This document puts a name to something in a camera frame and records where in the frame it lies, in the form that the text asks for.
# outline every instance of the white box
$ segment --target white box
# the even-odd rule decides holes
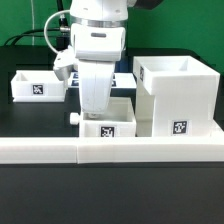
[[[220,74],[190,56],[135,57],[138,136],[210,136]]]
[[[79,137],[135,137],[136,120],[129,98],[111,97],[107,111],[96,119],[81,112]]]
[[[66,92],[53,71],[18,70],[11,87],[14,102],[63,102]]]

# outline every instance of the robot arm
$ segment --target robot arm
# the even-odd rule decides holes
[[[158,5],[162,0],[73,0],[71,47],[60,52],[54,71],[60,80],[69,77],[75,65],[79,72],[83,112],[102,114],[110,97],[116,61],[125,47],[128,6]]]

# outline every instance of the black table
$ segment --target black table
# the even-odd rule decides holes
[[[185,55],[181,49],[128,49],[133,55]],[[52,69],[46,47],[0,48],[0,136],[72,137],[68,116],[78,111],[78,92],[65,103],[12,103],[16,70]],[[220,82],[215,119],[224,121]],[[0,166],[3,224],[223,224],[223,163],[29,164]]]

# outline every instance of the white cube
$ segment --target white cube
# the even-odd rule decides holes
[[[210,136],[220,74],[190,56],[135,57],[138,136]]]

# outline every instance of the small white box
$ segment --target small white box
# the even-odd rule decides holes
[[[136,120],[130,98],[111,97],[107,111],[96,119],[81,112],[79,137],[135,137]]]
[[[14,102],[63,102],[66,92],[53,71],[18,70],[11,87]]]

